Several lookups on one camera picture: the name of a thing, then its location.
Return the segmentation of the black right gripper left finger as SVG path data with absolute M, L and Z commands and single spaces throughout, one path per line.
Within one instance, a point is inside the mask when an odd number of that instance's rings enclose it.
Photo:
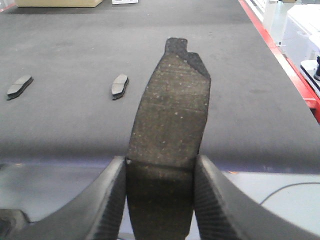
M 126 199 L 121 156 L 105 168 L 0 166 L 3 240 L 116 240 Z

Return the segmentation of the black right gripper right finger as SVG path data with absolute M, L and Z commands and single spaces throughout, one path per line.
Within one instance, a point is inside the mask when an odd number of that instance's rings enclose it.
M 318 240 L 236 187 L 205 155 L 194 168 L 193 202 L 202 240 Z

